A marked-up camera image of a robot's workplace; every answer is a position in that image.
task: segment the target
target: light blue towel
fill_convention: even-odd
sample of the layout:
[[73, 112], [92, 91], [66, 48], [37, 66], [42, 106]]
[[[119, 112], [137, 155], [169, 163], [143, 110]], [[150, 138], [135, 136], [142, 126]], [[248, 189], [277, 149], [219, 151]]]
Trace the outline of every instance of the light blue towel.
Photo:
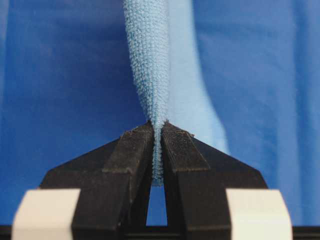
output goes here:
[[161, 128], [167, 119], [169, 20], [167, 0], [124, 0], [133, 81], [154, 128], [153, 185], [163, 184]]

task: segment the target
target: blue backdrop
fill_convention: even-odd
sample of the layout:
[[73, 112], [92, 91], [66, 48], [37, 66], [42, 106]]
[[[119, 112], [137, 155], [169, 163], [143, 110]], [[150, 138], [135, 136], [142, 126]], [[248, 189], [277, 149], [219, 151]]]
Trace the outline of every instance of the blue backdrop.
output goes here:
[[[281, 190], [294, 225], [320, 225], [320, 1], [193, 6], [230, 154]], [[121, 0], [0, 0], [0, 224], [49, 169], [145, 121]], [[165, 224], [163, 195], [149, 224]]]

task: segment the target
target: blue cloth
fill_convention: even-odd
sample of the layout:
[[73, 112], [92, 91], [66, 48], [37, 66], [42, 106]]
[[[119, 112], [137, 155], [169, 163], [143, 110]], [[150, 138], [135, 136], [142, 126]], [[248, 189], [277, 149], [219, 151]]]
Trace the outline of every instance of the blue cloth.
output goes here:
[[163, 184], [161, 128], [168, 119], [169, 20], [168, 0], [124, 0], [133, 81], [154, 128], [152, 176]]
[[[229, 153], [281, 190], [294, 225], [320, 225], [319, 5], [193, 1]], [[47, 170], [145, 123], [132, 80], [121, 1], [0, 1], [0, 224]]]

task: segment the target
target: towel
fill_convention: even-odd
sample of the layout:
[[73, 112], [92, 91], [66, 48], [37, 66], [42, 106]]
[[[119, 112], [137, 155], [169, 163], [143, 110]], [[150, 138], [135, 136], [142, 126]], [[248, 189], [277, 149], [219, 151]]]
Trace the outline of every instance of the towel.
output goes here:
[[125, 30], [133, 82], [154, 128], [152, 177], [163, 184], [161, 129], [168, 116], [169, 19], [167, 0], [124, 0]]

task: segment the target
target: white block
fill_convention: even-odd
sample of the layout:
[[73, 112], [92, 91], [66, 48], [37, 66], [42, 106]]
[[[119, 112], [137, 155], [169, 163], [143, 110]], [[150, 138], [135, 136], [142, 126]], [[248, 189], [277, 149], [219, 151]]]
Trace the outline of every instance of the white block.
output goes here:
[[80, 189], [37, 189], [25, 193], [15, 214], [13, 240], [72, 240], [71, 224]]
[[274, 189], [226, 189], [232, 240], [292, 240], [281, 193]]

